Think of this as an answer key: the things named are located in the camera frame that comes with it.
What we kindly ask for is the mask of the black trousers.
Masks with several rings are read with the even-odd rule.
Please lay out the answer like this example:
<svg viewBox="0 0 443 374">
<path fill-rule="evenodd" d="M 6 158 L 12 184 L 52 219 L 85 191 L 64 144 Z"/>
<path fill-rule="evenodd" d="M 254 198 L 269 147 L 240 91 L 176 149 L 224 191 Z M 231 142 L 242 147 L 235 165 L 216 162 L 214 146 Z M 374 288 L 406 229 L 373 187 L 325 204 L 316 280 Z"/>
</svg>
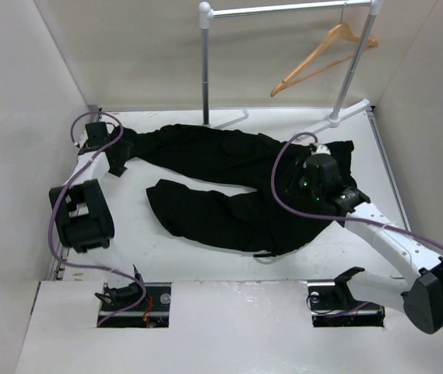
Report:
<svg viewBox="0 0 443 374">
<path fill-rule="evenodd" d="M 159 180 L 146 195 L 156 219 L 173 236 L 270 257 L 302 248 L 330 225 L 290 213 L 272 196 L 275 171 L 278 197 L 295 210 L 311 212 L 309 204 L 284 194 L 295 160 L 309 156 L 309 146 L 293 144 L 282 151 L 283 143 L 261 133 L 182 124 L 146 133 L 125 129 L 123 139 L 132 145 L 130 158 L 201 182 L 249 189 L 227 196 Z"/>
</svg>

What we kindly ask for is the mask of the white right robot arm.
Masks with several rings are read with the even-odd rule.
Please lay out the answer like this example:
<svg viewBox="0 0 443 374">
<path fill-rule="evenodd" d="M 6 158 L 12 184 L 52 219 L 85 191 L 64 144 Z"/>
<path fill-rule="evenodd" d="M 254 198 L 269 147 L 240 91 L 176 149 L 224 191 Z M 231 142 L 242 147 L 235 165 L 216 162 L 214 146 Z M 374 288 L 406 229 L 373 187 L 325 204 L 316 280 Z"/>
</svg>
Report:
<svg viewBox="0 0 443 374">
<path fill-rule="evenodd" d="M 331 155 L 297 158 L 287 193 L 310 203 L 312 214 L 331 217 L 363 239 L 400 275 L 393 280 L 358 266 L 341 273 L 332 291 L 341 313 L 372 302 L 404 313 L 424 333 L 443 327 L 443 256 L 388 220 L 367 195 L 345 181 Z"/>
</svg>

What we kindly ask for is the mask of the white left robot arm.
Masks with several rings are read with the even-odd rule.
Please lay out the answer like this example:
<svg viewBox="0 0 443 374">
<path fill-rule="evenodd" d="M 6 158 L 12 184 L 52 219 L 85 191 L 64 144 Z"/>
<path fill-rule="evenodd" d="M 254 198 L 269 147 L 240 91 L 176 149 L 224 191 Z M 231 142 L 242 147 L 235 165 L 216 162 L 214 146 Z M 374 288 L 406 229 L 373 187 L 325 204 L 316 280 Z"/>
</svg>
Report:
<svg viewBox="0 0 443 374">
<path fill-rule="evenodd" d="M 69 179 L 49 191 L 51 217 L 48 247 L 65 268 L 95 270 L 107 278 L 129 281 L 124 287 L 105 285 L 96 293 L 113 313 L 135 311 L 146 304 L 146 286 L 136 266 L 125 260 L 114 242 L 115 226 L 100 181 L 107 174 L 122 175 L 130 146 L 120 146 L 124 128 L 106 122 L 85 125 L 86 140 L 76 142 L 77 162 Z"/>
</svg>

